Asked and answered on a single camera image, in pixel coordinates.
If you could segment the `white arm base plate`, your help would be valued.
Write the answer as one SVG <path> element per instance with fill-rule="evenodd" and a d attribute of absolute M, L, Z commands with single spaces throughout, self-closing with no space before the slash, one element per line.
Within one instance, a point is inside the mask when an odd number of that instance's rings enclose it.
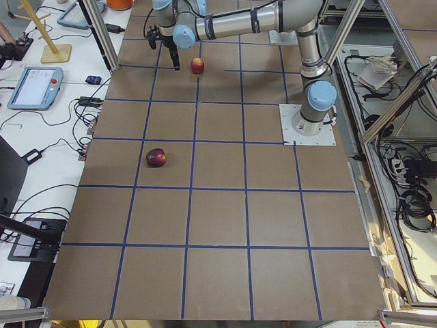
<path fill-rule="evenodd" d="M 289 32 L 278 32 L 275 30 L 270 30 L 268 32 L 269 42 L 272 45 L 278 46 L 297 46 L 298 40 L 295 31 Z"/>
<path fill-rule="evenodd" d="M 279 104 L 283 143 L 287 146 L 336 146 L 333 123 L 326 113 L 318 123 L 301 116 L 301 104 Z"/>

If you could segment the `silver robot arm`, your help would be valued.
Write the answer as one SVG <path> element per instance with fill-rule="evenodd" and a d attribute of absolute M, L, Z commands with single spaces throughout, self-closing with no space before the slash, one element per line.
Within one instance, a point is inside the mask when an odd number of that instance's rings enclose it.
<path fill-rule="evenodd" d="M 274 30 L 293 31 L 300 52 L 300 75 L 305 100 L 292 119 L 300 135 L 317 135 L 327 113 L 334 107 L 337 90 L 323 79 L 329 65 L 320 52 L 318 13 L 321 1 L 270 1 L 229 12 L 209 13 L 206 1 L 153 1 L 156 24 L 143 28 L 151 49 L 162 42 L 179 70 L 179 49 L 190 49 L 201 40 L 257 34 Z"/>

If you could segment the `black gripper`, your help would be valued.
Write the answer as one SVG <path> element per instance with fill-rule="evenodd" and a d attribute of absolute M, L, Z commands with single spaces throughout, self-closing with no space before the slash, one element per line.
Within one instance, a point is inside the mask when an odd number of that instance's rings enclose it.
<path fill-rule="evenodd" d="M 150 25 L 146 33 L 146 40 L 148 41 L 151 49 L 156 49 L 156 43 L 158 41 L 161 41 L 165 47 L 169 48 L 169 54 L 173 64 L 173 68 L 175 71 L 180 70 L 178 49 L 175 47 L 172 36 L 165 36 L 160 32 L 159 28 L 156 25 Z"/>

